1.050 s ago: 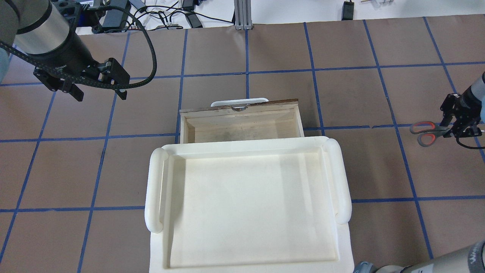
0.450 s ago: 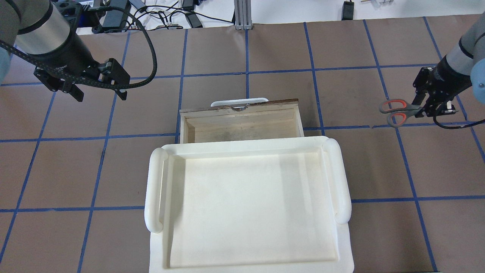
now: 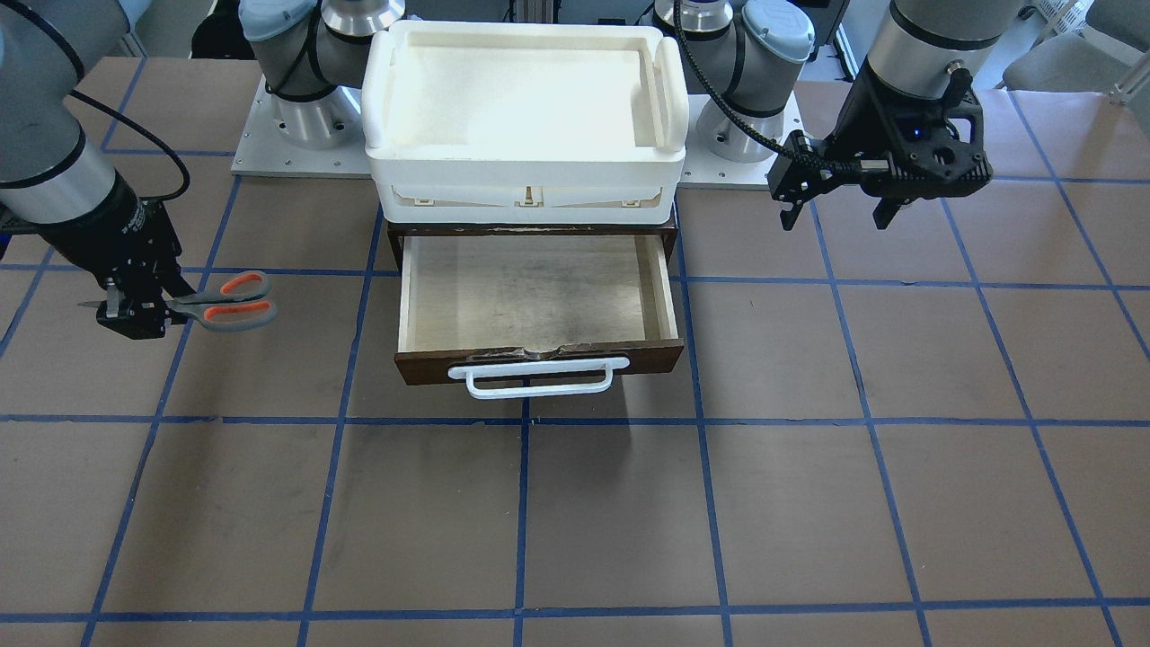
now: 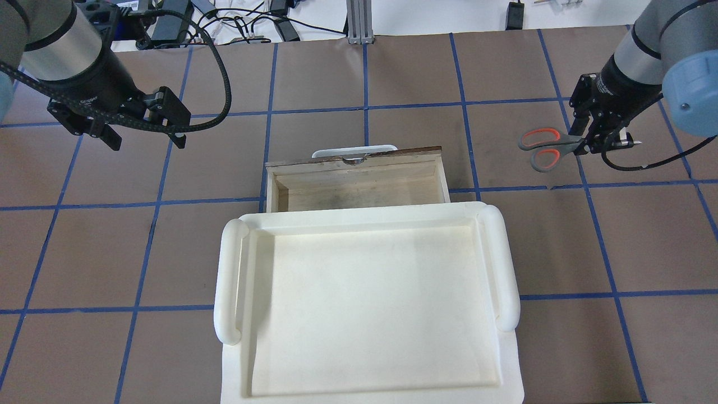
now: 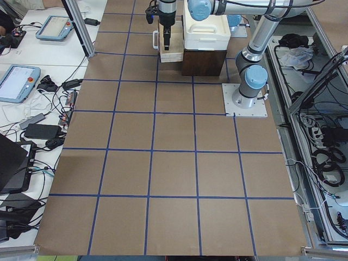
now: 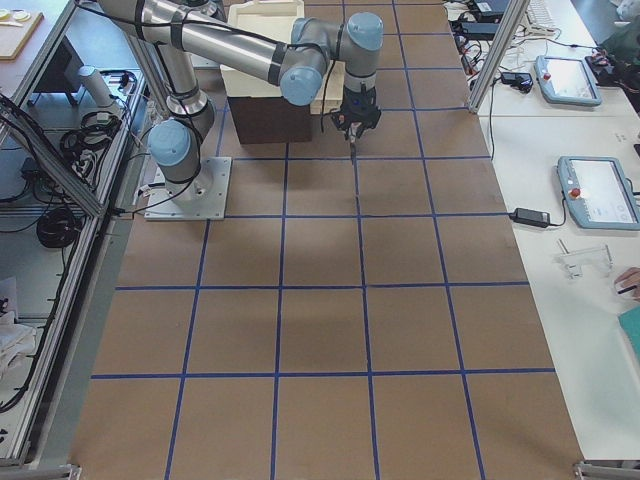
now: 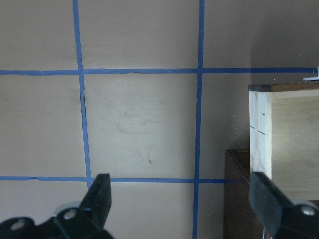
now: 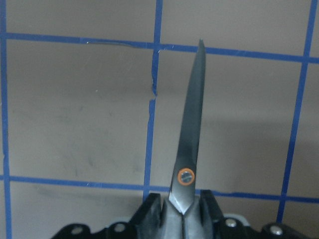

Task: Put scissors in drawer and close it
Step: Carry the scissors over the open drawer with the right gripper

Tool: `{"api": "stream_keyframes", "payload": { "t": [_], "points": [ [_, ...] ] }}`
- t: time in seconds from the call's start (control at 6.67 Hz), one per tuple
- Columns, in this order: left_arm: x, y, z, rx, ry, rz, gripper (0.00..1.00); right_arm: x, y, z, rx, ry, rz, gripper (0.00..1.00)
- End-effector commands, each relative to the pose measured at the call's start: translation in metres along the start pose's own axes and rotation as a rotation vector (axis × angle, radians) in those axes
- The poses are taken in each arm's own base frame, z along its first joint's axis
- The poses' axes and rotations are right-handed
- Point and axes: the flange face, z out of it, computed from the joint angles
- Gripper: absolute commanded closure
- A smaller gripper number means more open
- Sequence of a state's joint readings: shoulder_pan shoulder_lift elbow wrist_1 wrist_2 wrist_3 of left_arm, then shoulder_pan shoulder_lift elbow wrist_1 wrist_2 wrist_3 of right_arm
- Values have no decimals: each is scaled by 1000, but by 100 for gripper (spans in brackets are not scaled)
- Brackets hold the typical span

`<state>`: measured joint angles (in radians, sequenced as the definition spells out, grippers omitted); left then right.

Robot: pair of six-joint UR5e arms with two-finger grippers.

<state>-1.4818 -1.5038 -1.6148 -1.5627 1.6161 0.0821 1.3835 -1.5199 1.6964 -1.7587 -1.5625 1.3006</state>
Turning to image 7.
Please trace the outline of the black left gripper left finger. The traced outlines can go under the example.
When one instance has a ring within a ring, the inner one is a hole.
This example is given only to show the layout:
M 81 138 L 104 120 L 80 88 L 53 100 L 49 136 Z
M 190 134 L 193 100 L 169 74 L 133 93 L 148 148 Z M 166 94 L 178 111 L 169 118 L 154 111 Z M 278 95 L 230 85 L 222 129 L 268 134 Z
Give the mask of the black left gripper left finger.
M 36 225 L 28 217 L 17 217 L 0 224 L 2 239 L 110 239 L 104 225 L 111 208 L 109 174 L 95 178 L 78 207 L 60 211 Z

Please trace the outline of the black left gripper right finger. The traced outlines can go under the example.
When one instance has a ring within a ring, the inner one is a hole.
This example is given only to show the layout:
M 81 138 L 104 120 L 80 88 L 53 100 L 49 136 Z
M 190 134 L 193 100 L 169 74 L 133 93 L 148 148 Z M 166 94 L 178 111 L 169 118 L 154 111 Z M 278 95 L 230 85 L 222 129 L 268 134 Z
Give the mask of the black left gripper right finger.
M 250 174 L 249 203 L 273 239 L 319 237 L 319 207 L 289 199 L 263 172 Z

